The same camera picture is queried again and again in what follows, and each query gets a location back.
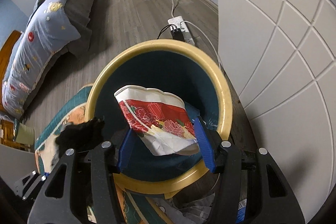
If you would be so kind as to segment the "white power strip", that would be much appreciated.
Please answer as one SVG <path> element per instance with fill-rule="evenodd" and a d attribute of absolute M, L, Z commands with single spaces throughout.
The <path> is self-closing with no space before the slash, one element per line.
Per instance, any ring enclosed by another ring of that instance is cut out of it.
<path fill-rule="evenodd" d="M 193 46 L 195 45 L 193 37 L 182 16 L 170 18 L 167 22 L 170 25 L 170 33 L 173 40 L 186 42 Z"/>

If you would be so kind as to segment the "bed with blue duvet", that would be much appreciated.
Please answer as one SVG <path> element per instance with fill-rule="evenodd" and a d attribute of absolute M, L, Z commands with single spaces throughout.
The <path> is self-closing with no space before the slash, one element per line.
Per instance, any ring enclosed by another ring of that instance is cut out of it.
<path fill-rule="evenodd" d="M 1 111 L 21 119 L 59 56 L 89 49 L 95 0 L 37 0 L 2 81 Z"/>

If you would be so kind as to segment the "black plastic bag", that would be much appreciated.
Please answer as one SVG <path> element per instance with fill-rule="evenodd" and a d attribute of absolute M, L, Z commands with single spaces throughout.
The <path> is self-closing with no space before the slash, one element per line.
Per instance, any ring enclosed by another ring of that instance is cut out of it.
<path fill-rule="evenodd" d="M 104 141 L 102 130 L 105 121 L 94 117 L 81 124 L 69 124 L 55 139 L 58 155 L 62 157 L 68 149 L 83 152 L 94 149 Z"/>

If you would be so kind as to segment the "wooden nightstand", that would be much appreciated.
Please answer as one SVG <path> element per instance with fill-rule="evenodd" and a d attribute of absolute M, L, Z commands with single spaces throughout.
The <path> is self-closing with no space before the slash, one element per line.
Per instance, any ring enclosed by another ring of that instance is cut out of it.
<path fill-rule="evenodd" d="M 21 151 L 31 151 L 30 145 L 14 141 L 14 124 L 4 119 L 1 119 L 1 144 Z"/>

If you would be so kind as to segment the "red white floral paper bag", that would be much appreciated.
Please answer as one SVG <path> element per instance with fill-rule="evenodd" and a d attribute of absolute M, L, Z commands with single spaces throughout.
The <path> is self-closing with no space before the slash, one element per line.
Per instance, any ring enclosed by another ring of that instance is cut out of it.
<path fill-rule="evenodd" d="M 178 96 L 155 88 L 126 85 L 115 93 L 130 128 L 154 156 L 199 152 L 194 125 Z"/>

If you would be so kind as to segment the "yellow teal trash bin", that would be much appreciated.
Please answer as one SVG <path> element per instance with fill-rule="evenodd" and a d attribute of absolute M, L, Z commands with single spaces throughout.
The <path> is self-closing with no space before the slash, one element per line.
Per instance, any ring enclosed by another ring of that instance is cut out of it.
<path fill-rule="evenodd" d="M 131 130 L 127 166 L 113 176 L 122 190 L 170 197 L 207 172 L 194 119 L 227 140 L 232 125 L 228 83 L 215 61 L 172 39 L 139 43 L 116 56 L 90 91 L 85 119 L 105 121 L 106 139 Z"/>

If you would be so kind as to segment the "teal beige horse rug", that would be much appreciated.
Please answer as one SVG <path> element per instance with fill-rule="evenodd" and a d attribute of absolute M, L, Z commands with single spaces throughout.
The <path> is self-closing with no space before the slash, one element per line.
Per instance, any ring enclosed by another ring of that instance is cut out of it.
<path fill-rule="evenodd" d="M 29 223 L 90 223 L 85 190 L 91 190 L 96 223 L 171 223 L 151 199 L 133 196 L 114 185 L 116 166 L 108 159 L 113 145 L 78 151 L 70 148 L 46 178 L 30 211 Z"/>

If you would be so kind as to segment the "wooden headboard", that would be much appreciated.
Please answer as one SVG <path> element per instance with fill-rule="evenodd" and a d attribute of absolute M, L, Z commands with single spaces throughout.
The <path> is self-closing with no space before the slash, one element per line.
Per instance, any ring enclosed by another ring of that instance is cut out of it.
<path fill-rule="evenodd" d="M 2 81 L 5 77 L 5 72 L 9 64 L 10 55 L 12 53 L 14 44 L 18 41 L 21 36 L 21 32 L 17 30 L 13 30 L 13 32 L 9 35 L 6 42 L 0 51 L 0 92 L 2 92 Z"/>

